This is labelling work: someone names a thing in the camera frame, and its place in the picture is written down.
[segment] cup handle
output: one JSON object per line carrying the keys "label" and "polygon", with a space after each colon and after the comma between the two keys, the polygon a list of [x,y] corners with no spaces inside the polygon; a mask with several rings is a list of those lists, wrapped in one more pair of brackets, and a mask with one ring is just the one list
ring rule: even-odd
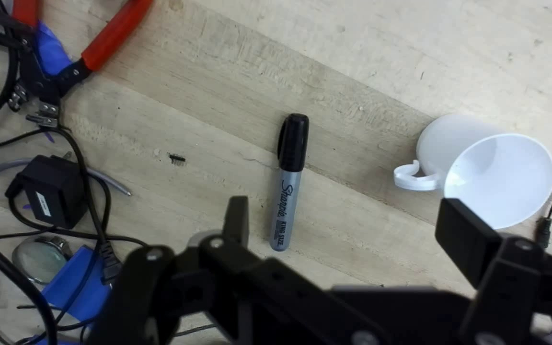
{"label": "cup handle", "polygon": [[422,170],[422,162],[415,158],[411,164],[401,164],[394,168],[394,181],[403,189],[413,191],[432,191],[438,189],[438,176],[415,176]]}

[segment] black marker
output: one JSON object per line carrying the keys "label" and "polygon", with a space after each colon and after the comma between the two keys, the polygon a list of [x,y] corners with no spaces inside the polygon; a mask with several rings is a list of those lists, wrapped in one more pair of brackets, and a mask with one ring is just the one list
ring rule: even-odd
{"label": "black marker", "polygon": [[309,128],[311,120],[307,114],[292,112],[281,130],[279,160],[282,174],[277,189],[279,201],[271,231],[275,250],[284,250],[290,247],[300,180],[307,157]]}

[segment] wood grain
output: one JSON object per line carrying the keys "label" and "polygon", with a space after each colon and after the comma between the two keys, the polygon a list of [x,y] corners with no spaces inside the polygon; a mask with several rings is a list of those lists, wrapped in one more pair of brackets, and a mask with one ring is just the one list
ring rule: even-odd
{"label": "wood grain", "polygon": [[[121,3],[47,1],[45,20],[77,57]],[[0,82],[5,63],[0,49]],[[116,59],[66,99],[89,162],[135,191],[114,195],[114,233],[183,250],[190,235],[221,227],[231,195],[250,195],[252,249],[263,256],[275,254],[265,237],[277,135],[294,111],[313,128],[292,249],[279,256],[323,287],[422,283],[470,295],[434,241],[438,195],[397,189],[392,168],[415,157],[417,135],[443,112],[552,149],[552,3],[158,0]],[[29,128],[3,111],[0,139]],[[0,160],[66,151],[39,135],[0,149]],[[0,233],[26,229],[3,195],[12,176],[0,176]],[[41,327],[20,302],[0,275],[0,323],[14,337]]]}

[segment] blue object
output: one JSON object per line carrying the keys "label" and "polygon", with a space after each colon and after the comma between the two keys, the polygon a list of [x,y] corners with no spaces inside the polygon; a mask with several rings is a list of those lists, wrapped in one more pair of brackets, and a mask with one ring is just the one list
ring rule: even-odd
{"label": "blue object", "polygon": [[[89,268],[91,256],[93,249],[81,247],[60,273],[43,289],[43,295],[51,304],[60,308],[68,304],[72,293],[77,289]],[[89,281],[70,308],[70,314],[81,321],[98,316],[110,295],[110,287],[102,281],[102,268],[104,260],[98,256]]]}
{"label": "blue object", "polygon": [[41,63],[49,74],[60,74],[72,59],[62,40],[45,24],[39,24],[39,51]]}
{"label": "blue object", "polygon": [[81,342],[58,339],[58,345],[81,345]]}

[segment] pliers handle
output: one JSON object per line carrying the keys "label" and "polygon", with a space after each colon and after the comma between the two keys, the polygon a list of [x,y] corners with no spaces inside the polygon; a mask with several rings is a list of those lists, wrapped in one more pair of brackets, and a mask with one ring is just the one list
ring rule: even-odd
{"label": "pliers handle", "polygon": [[[121,47],[121,43],[139,26],[154,0],[129,0],[104,30],[87,45],[83,61],[89,70],[98,70]],[[43,0],[16,0],[14,19],[37,30]]]}

